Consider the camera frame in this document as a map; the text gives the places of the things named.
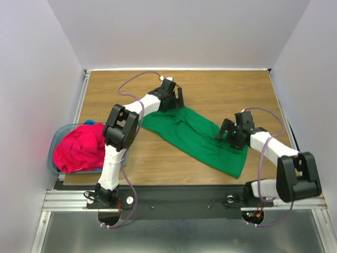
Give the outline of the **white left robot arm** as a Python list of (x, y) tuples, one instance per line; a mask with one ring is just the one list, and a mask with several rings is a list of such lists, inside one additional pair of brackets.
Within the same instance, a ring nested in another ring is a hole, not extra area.
[(119, 173), (123, 160), (138, 133), (140, 121), (157, 111), (182, 108), (182, 88), (172, 77), (160, 76), (161, 86), (148, 92), (135, 102), (112, 107), (103, 129), (105, 157), (101, 176), (95, 186), (95, 199), (104, 207), (117, 203)]

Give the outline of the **green t shirt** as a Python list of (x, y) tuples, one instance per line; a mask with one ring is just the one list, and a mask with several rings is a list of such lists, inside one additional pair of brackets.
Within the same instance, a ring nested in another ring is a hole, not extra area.
[(150, 113), (142, 128), (209, 167), (235, 178), (242, 173), (248, 148), (237, 150), (224, 139), (218, 141), (219, 126), (188, 107)]

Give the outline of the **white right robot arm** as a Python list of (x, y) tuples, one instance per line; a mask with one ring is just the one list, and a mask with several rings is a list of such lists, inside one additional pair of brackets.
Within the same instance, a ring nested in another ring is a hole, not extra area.
[(260, 152), (276, 166), (276, 178), (247, 182), (242, 199), (253, 206), (261, 199), (293, 202), (318, 197), (322, 193), (315, 157), (310, 152), (300, 152), (278, 141), (266, 129), (256, 127), (251, 112), (235, 114), (235, 121), (224, 119), (217, 140), (230, 147), (243, 150), (249, 147)]

